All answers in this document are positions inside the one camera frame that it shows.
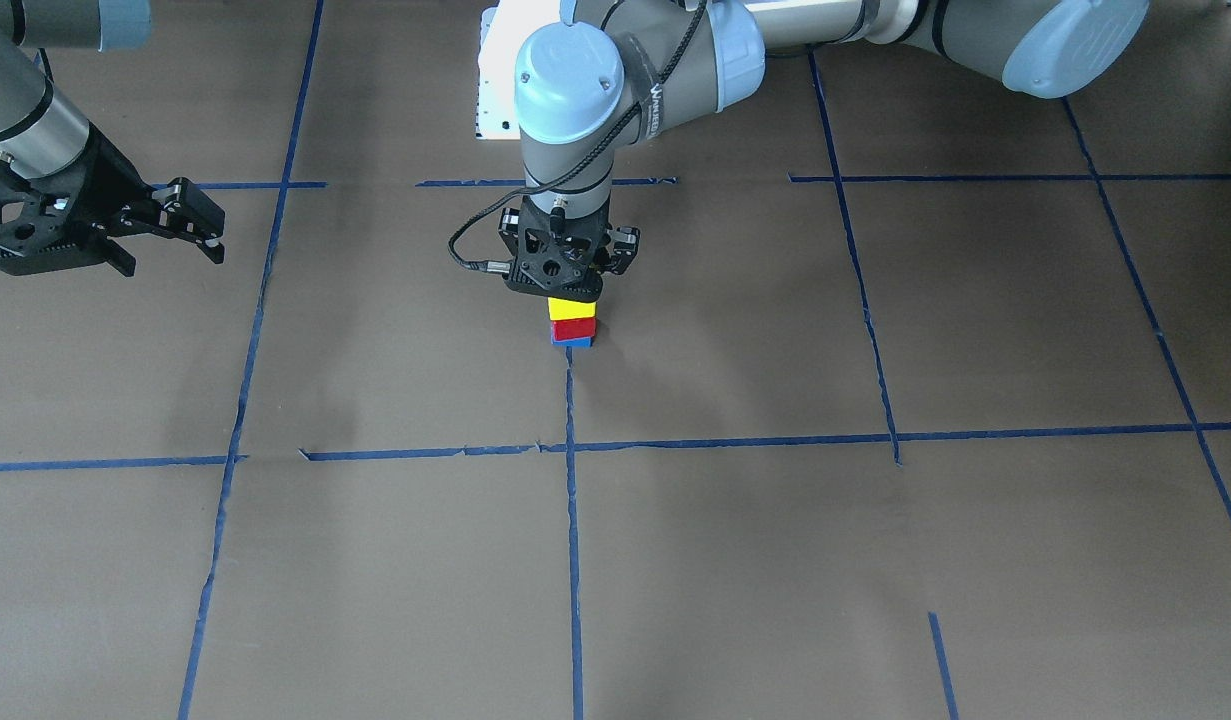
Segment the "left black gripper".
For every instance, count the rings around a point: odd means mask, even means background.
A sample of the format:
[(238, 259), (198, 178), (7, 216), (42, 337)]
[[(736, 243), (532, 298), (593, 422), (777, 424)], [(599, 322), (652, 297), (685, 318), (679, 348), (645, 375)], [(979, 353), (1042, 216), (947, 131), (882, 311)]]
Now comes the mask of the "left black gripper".
[(611, 199), (604, 201), (587, 215), (580, 215), (574, 204), (566, 206), (561, 210), (560, 231), (551, 233), (555, 225), (551, 219), (554, 201), (547, 201), (540, 208), (535, 204), (535, 196), (531, 196), (522, 202), (519, 210), (515, 208), (501, 210), (499, 234), (510, 252), (511, 263), (519, 258), (519, 234), (523, 234), (527, 246), (545, 246), (547, 242), (569, 238), (569, 242), (575, 246), (604, 245), (603, 272), (624, 274), (641, 249), (641, 229), (632, 225), (611, 228), (609, 210)]

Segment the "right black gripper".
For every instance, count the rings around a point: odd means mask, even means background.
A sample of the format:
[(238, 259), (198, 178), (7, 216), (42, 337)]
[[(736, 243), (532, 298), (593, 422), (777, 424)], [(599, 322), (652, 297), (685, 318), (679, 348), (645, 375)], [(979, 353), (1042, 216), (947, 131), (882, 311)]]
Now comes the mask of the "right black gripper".
[[(34, 178), (34, 191), (43, 193), (43, 209), (62, 220), (62, 226), (94, 224), (118, 226), (118, 215), (134, 210), (139, 222), (155, 222), (154, 233), (194, 242), (214, 265), (225, 261), (222, 245), (227, 213), (190, 178), (172, 178), (166, 187), (154, 190), (143, 181), (135, 165), (123, 155), (97, 126), (89, 126), (84, 150), (65, 169)], [(103, 263), (123, 277), (135, 274), (135, 256), (122, 249), (107, 233), (91, 233), (90, 249)]]

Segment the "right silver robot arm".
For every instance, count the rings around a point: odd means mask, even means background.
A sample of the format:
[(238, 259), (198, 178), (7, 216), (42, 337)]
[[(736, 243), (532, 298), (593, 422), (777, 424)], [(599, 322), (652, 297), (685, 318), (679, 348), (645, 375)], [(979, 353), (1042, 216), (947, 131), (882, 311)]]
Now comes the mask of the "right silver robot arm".
[(151, 31), (146, 1), (0, 1), (0, 272), (110, 265), (135, 272), (119, 238), (155, 234), (225, 260), (225, 210), (190, 178), (162, 188), (58, 89), (27, 50), (134, 49)]

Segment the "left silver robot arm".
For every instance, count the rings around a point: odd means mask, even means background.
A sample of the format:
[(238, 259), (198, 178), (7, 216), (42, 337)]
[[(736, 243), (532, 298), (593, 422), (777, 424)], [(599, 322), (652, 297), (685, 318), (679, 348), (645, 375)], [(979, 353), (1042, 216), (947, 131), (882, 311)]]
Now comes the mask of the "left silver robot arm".
[(1064, 97), (1128, 49), (1146, 1), (500, 1), (483, 12), (479, 97), (522, 143), (524, 188), (497, 201), (506, 261), (554, 293), (618, 274), (633, 233), (611, 231), (612, 155), (748, 98), (793, 47), (904, 44)]

